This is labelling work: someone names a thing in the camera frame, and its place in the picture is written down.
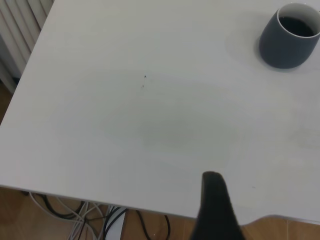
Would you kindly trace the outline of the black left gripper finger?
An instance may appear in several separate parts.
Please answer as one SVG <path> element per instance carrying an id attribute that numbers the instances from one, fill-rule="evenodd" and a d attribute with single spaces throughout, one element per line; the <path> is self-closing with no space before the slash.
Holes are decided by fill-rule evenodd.
<path id="1" fill-rule="evenodd" d="M 202 174 L 200 209 L 192 240 L 244 240 L 223 176 L 214 171 Z"/>

